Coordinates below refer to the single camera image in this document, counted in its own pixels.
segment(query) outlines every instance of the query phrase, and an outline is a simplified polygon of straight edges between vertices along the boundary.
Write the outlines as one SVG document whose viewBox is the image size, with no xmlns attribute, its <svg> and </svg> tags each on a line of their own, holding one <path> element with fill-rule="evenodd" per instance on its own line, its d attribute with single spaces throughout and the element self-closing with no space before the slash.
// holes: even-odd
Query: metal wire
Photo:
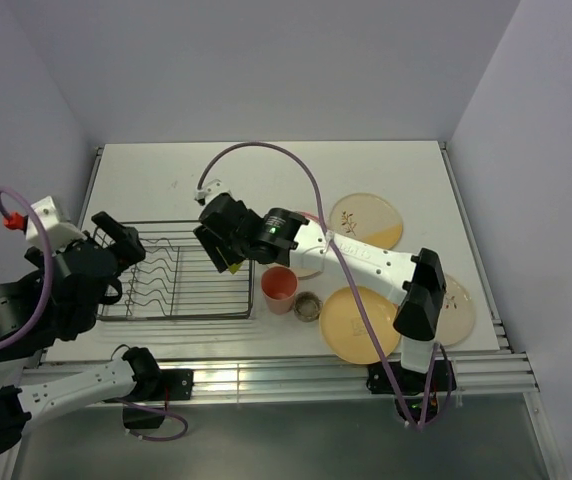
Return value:
<svg viewBox="0 0 572 480">
<path fill-rule="evenodd" d="M 139 231 L 146 259 L 120 277 L 123 296 L 103 306 L 102 321 L 249 318 L 254 265 L 218 273 L 193 234 L 196 221 L 125 222 Z M 95 240 L 110 240 L 96 230 Z"/>
</svg>

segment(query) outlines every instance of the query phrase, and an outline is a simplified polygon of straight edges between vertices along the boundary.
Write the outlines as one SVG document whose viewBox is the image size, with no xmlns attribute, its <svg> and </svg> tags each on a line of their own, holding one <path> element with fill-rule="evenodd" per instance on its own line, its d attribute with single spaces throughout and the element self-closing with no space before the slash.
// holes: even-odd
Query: white wall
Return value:
<svg viewBox="0 0 572 480">
<path fill-rule="evenodd" d="M 521 1 L 450 151 L 572 473 L 572 2 Z"/>
<path fill-rule="evenodd" d="M 76 215 L 90 160 L 86 135 L 0 0 L 0 185 L 12 186 L 30 201 L 59 194 Z M 26 248 L 20 234 L 3 228 L 0 216 L 0 283 L 29 271 Z"/>
<path fill-rule="evenodd" d="M 8 0 L 103 142 L 448 139 L 518 0 Z"/>
</svg>

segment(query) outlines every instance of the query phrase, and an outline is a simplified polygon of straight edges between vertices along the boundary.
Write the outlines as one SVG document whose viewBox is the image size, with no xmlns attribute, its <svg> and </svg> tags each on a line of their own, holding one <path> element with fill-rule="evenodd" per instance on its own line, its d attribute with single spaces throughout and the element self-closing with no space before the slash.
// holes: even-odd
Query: orange plate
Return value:
<svg viewBox="0 0 572 480">
<path fill-rule="evenodd" d="M 393 328 L 397 307 L 374 291 L 358 287 L 366 313 L 386 355 L 395 350 L 400 335 Z M 358 365 L 379 362 L 350 288 L 333 293 L 319 316 L 322 337 L 342 360 Z"/>
<path fill-rule="evenodd" d="M 393 248 L 403 222 L 390 203 L 371 193 L 353 193 L 339 200 L 330 213 L 330 228 L 379 248 Z"/>
</svg>

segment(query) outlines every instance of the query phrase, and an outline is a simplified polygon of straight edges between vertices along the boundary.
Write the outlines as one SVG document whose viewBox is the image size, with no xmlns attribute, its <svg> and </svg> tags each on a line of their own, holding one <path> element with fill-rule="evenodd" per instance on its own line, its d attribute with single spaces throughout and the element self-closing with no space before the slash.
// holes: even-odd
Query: pink cup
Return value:
<svg viewBox="0 0 572 480">
<path fill-rule="evenodd" d="M 297 276 L 292 270 L 277 266 L 262 275 L 262 292 L 268 309 L 283 315 L 293 308 L 297 292 Z"/>
</svg>

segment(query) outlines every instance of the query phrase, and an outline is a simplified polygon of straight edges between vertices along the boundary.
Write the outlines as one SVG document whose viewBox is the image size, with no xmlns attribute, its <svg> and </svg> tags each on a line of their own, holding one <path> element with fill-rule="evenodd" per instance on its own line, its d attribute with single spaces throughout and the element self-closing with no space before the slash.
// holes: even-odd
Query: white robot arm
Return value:
<svg viewBox="0 0 572 480">
<path fill-rule="evenodd" d="M 139 401 L 158 390 L 161 371 L 145 348 L 129 348 L 121 358 L 50 383 L 12 386 L 13 376 L 35 352 L 56 339 L 74 340 L 95 325 L 99 304 L 119 299 L 119 275 L 145 258 L 137 231 L 122 226 L 106 213 L 93 216 L 98 228 L 112 239 L 99 245 L 71 224 L 57 202 L 47 197 L 31 206 L 53 252 L 41 252 L 35 225 L 12 214 L 5 224 L 22 230 L 34 247 L 26 258 L 37 270 L 14 283 L 0 285 L 0 342 L 15 336 L 29 322 L 44 281 L 44 255 L 53 254 L 53 282 L 47 306 L 38 322 L 24 335 L 0 347 L 0 453 L 23 434 L 44 422 L 86 405 L 114 398 Z M 117 295 L 107 296 L 113 286 Z"/>
<path fill-rule="evenodd" d="M 260 217 L 232 198 L 221 180 L 198 189 L 204 210 L 195 235 L 219 271 L 245 259 L 279 263 L 343 276 L 344 268 L 330 240 L 341 252 L 357 285 L 400 306 L 394 328 L 401 334 L 402 367 L 428 371 L 446 283 L 438 255 L 393 252 L 328 231 L 281 208 Z"/>
</svg>

